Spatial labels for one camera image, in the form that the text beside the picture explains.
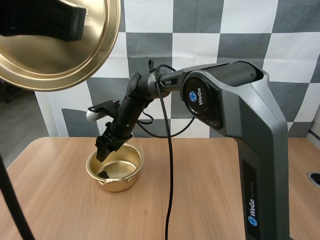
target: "black cable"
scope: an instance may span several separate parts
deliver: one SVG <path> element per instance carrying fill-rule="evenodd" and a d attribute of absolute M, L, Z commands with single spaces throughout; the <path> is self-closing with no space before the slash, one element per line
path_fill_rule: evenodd
<path fill-rule="evenodd" d="M 159 97 L 160 97 L 160 103 L 163 111 L 164 116 L 164 122 L 165 122 L 165 129 L 166 134 L 168 138 L 168 145 L 169 145 L 169 157 L 170 157 L 170 194 L 169 194 L 169 205 L 168 205 L 168 211 L 166 213 L 166 219 L 165 219 L 165 234 L 164 239 L 168 240 L 168 228 L 169 228 L 169 219 L 170 219 L 170 213 L 172 208 L 172 201 L 173 201 L 173 195 L 174 195 L 174 154 L 173 154 L 173 148 L 172 148 L 172 141 L 171 141 L 171 134 L 170 134 L 170 128 L 169 128 L 169 121 L 166 111 L 165 102 L 160 90 L 159 85 L 159 79 L 156 80 L 156 89 L 158 91 Z"/>
<path fill-rule="evenodd" d="M 179 131 L 179 132 L 171 135 L 170 137 L 173 138 L 173 137 L 175 137 L 175 136 L 178 136 L 178 135 L 182 134 L 185 130 L 187 130 L 187 128 L 190 127 L 190 125 L 194 122 L 195 118 L 196 118 L 196 117 L 193 116 L 192 119 L 191 119 L 191 121 L 184 127 L 184 129 L 182 129 L 181 131 Z M 154 137 L 154 138 L 159 138 L 159 139 L 166 139 L 166 138 L 168 138 L 168 136 L 159 136 L 159 135 L 156 135 L 156 134 L 148 131 L 144 126 L 142 126 L 141 122 L 138 122 L 138 121 L 137 121 L 136 124 L 138 124 L 138 125 L 140 126 L 140 128 L 142 128 L 143 131 L 145 131 L 147 134 L 149 134 L 150 136 L 152 136 L 152 137 Z"/>
<path fill-rule="evenodd" d="M 0 188 L 3 198 L 8 206 L 11 216 L 15 222 L 19 233 L 24 240 L 34 240 L 34 236 L 28 226 L 27 220 L 22 212 L 14 188 L 6 171 L 6 167 L 0 156 Z"/>
<path fill-rule="evenodd" d="M 139 126 L 140 126 L 140 124 L 150 125 L 150 124 L 152 124 L 152 123 L 154 122 L 154 118 L 153 118 L 151 115 L 149 115 L 148 113 L 145 113 L 144 110 L 142 111 L 142 113 L 143 113 L 144 115 L 146 115 L 147 117 L 149 117 L 149 118 L 151 119 L 151 121 L 140 121 L 140 120 L 138 120 L 138 121 L 136 121 L 136 123 L 137 123 Z"/>
<path fill-rule="evenodd" d="M 155 76 L 156 76 L 157 78 L 159 78 L 159 71 L 160 71 L 161 68 L 167 68 L 167 69 L 170 69 L 170 70 L 173 71 L 173 72 L 176 71 L 173 67 L 171 67 L 171 66 L 169 66 L 169 65 L 167 65 L 167 64 L 160 64 L 160 65 L 155 69 Z M 154 118 L 153 118 L 151 115 L 146 114 L 144 111 L 143 111 L 143 114 L 146 115 L 146 116 L 148 116 L 149 118 L 151 118 L 151 121 L 150 121 L 150 122 L 142 122 L 142 121 L 138 120 L 136 123 L 140 126 L 140 128 L 141 128 L 142 130 L 144 130 L 147 134 L 149 134 L 150 136 L 152 136 L 152 137 L 154 137 L 154 138 L 159 138 L 159 139 L 166 139 L 166 138 L 168 138 L 168 136 L 159 136 L 159 135 L 156 135 L 156 134 L 148 131 L 144 126 L 142 126 L 142 124 L 144 124 L 144 125 L 150 125 L 150 124 L 152 124 L 153 121 L 154 121 Z M 195 117 L 193 116 L 192 119 L 191 119 L 191 121 L 185 126 L 185 128 L 182 129 L 181 131 L 179 131 L 179 132 L 171 135 L 171 138 L 182 134 L 185 130 L 187 130 L 187 128 L 190 127 L 190 125 L 193 123 L 194 120 L 195 120 Z"/>

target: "gray checkered curtain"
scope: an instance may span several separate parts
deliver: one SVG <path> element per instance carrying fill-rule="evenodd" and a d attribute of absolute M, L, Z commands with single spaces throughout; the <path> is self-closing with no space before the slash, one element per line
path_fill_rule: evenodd
<path fill-rule="evenodd" d="M 120 33 L 101 69 L 78 86 L 46 93 L 59 136 L 103 133 L 110 118 L 88 122 L 87 108 L 121 100 L 129 76 L 148 72 L 149 58 L 177 70 L 251 62 L 269 73 L 269 87 L 287 120 L 289 136 L 306 136 L 320 103 L 319 0 L 122 0 L 121 7 Z M 177 92 L 165 98 L 165 106 L 171 132 L 176 133 L 191 115 Z M 155 119 L 147 128 L 165 135 L 160 101 L 146 112 Z M 133 135 L 150 137 L 139 127 Z M 195 120 L 178 137 L 221 136 Z"/>

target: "black clip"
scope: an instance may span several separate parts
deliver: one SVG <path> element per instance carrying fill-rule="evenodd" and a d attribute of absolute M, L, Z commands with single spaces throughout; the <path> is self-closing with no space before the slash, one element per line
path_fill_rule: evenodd
<path fill-rule="evenodd" d="M 118 117 L 118 108 L 120 107 L 120 101 L 106 101 L 103 103 L 100 103 L 98 105 L 89 107 L 88 110 L 93 113 L 104 113 L 113 119 L 116 119 Z"/>

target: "wooden table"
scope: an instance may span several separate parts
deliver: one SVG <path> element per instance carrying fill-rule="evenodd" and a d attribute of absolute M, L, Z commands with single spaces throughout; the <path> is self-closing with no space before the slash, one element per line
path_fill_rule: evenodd
<path fill-rule="evenodd" d="M 94 138 L 40 138 L 8 168 L 37 240 L 163 240 L 169 200 L 166 139 L 134 138 L 144 152 L 138 182 L 109 193 L 86 171 Z M 237 145 L 230 138 L 175 138 L 170 240 L 244 240 Z M 290 232 L 320 239 L 320 151 L 307 139 L 289 139 Z M 0 239 L 20 239 L 0 197 Z"/>

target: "small gold pot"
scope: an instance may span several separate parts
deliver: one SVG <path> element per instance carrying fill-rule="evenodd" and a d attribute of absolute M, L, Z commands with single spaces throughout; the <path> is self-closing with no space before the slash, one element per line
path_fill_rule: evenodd
<path fill-rule="evenodd" d="M 86 161 L 86 170 L 91 177 L 98 181 L 100 187 L 108 192 L 120 192 L 132 187 L 139 178 L 144 164 L 144 156 L 136 147 L 125 143 L 118 151 L 113 151 L 100 162 L 97 151 L 93 152 Z M 98 176 L 105 171 L 108 178 Z"/>

